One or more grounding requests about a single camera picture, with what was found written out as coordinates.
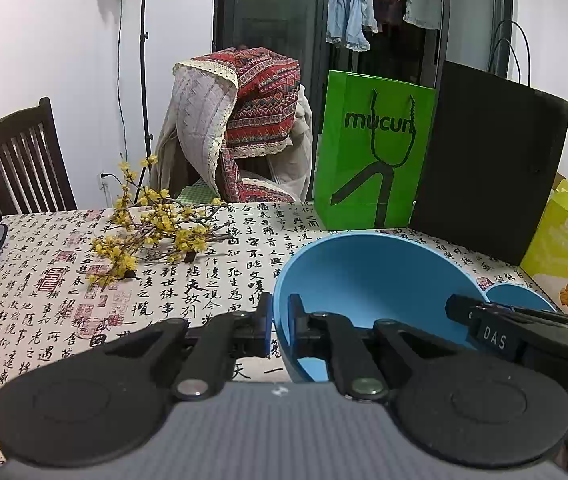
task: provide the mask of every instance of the chair backrest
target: chair backrest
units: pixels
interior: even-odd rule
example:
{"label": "chair backrest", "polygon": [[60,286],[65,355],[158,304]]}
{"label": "chair backrest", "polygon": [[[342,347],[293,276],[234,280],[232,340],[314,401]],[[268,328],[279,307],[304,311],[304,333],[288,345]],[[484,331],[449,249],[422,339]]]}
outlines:
{"label": "chair backrest", "polygon": [[0,211],[77,209],[59,149],[50,99],[0,119]]}

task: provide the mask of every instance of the black paper bag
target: black paper bag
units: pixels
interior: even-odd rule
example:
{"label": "black paper bag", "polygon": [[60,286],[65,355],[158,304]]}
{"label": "black paper bag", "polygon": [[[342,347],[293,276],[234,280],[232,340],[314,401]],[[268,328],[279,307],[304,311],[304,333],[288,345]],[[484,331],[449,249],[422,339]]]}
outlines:
{"label": "black paper bag", "polygon": [[544,211],[568,102],[446,61],[410,227],[519,265]]}

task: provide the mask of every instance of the green paper bag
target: green paper bag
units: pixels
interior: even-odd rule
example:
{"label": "green paper bag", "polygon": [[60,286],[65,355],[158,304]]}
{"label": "green paper bag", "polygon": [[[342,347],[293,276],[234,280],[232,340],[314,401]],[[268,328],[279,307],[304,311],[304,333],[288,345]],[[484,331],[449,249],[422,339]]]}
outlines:
{"label": "green paper bag", "polygon": [[432,88],[329,72],[314,196],[326,229],[408,225],[434,101]]}

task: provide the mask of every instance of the calligraphy tablecloth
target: calligraphy tablecloth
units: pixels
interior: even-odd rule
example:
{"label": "calligraphy tablecloth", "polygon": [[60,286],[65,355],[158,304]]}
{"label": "calligraphy tablecloth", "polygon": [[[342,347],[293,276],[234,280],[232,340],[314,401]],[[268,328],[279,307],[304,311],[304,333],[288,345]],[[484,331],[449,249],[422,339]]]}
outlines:
{"label": "calligraphy tablecloth", "polygon": [[[321,231],[311,205],[240,204],[221,210],[232,240],[215,244],[192,264],[140,266],[137,279],[106,290],[90,286],[88,272],[104,261],[88,242],[103,231],[110,210],[7,216],[0,253],[0,387],[39,366],[116,339],[167,317],[193,325],[233,310],[252,310],[271,291],[286,261]],[[385,232],[440,251],[486,288],[512,282],[539,289],[517,267],[409,229]],[[247,358],[236,380],[288,381],[277,340],[270,360]]]}

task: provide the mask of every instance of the large blue bowl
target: large blue bowl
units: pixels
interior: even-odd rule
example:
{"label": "large blue bowl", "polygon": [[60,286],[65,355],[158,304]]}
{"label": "large blue bowl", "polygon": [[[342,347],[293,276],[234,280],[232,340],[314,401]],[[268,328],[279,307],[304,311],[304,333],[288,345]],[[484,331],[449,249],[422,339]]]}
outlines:
{"label": "large blue bowl", "polygon": [[[488,301],[469,275],[416,242],[371,232],[317,240],[286,263],[273,293],[280,348],[294,381],[325,381],[328,377],[323,361],[291,358],[288,297],[293,293],[301,296],[307,312],[343,314],[353,325],[366,328],[376,319],[395,319],[466,346],[470,346],[468,330],[446,317],[446,300],[451,294],[462,294]],[[531,291],[526,293],[539,298]],[[520,306],[542,308],[541,303],[532,303]]]}

